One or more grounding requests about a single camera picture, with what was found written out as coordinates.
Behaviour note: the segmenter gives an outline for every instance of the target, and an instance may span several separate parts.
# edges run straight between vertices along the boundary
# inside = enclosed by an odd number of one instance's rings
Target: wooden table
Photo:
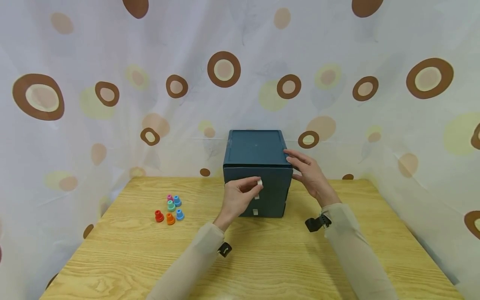
[[[402,221],[366,180],[333,180],[350,205],[400,299],[462,299]],[[185,219],[156,223],[167,194],[183,201]],[[155,281],[213,221],[222,202],[220,178],[132,179],[95,225],[41,300],[144,299]],[[192,299],[356,299],[324,238],[304,221],[320,207],[298,182],[279,219],[238,218],[228,229],[233,247],[219,256]]]

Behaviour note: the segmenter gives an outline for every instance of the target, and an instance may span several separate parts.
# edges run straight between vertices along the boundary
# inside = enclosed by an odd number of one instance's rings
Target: black clip
[[[320,215],[318,218],[310,218],[305,221],[305,225],[308,228],[308,231],[310,232],[315,232],[318,231],[323,225],[325,225],[326,228],[328,228],[332,224],[332,221],[325,216],[325,215]]]
[[[232,251],[232,246],[230,246],[227,242],[224,242],[220,248],[218,248],[218,253],[223,257],[227,257],[227,255]]]

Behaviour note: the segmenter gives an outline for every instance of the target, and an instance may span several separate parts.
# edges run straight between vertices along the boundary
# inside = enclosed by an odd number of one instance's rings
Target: white curtain
[[[221,176],[230,129],[281,129],[479,299],[479,25],[475,0],[5,2],[1,298],[37,299],[131,177]]]

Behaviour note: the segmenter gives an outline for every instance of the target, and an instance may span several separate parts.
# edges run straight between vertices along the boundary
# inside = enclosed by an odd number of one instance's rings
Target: box lid
[[[230,130],[224,165],[279,165],[287,162],[280,130]]]

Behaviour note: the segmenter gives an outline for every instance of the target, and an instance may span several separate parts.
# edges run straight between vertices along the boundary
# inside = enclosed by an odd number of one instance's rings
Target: dark green box
[[[223,161],[225,183],[260,176],[264,188],[240,216],[283,217],[293,168],[280,130],[231,130]]]

